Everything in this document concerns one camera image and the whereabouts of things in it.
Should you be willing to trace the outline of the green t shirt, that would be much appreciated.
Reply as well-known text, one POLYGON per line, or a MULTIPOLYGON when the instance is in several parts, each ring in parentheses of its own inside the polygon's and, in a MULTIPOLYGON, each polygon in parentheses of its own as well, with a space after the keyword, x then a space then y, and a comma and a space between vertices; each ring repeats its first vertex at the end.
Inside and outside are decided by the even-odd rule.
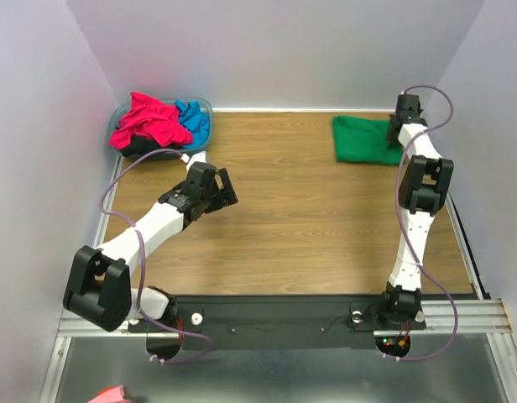
POLYGON ((335 116, 332 119, 332 138, 336 161, 398 165, 403 149, 388 143, 388 127, 387 120, 335 116))

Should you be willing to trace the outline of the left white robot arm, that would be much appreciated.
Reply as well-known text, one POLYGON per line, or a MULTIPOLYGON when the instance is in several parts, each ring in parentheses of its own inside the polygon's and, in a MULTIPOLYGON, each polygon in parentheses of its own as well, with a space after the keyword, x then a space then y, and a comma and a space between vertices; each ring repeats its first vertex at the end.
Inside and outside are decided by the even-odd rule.
POLYGON ((177 313, 172 296, 145 285, 134 289, 133 272, 144 272, 150 254, 202 215, 237 201, 226 169, 191 163, 187 177, 160 196, 137 222, 110 241, 76 252, 64 308, 108 332, 126 320, 147 318, 157 330, 171 329, 177 313))

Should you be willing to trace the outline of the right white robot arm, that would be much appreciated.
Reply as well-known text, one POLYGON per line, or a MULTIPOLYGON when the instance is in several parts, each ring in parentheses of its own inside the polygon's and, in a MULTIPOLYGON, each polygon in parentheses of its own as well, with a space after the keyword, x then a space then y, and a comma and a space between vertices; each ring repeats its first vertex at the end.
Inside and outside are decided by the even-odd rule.
POLYGON ((394 268, 376 307, 385 327, 422 323, 421 269, 426 241, 437 213, 444 207, 454 163, 443 158, 431 142, 421 116, 420 99, 403 92, 390 116, 387 141, 402 148, 396 180, 395 209, 400 226, 394 268))

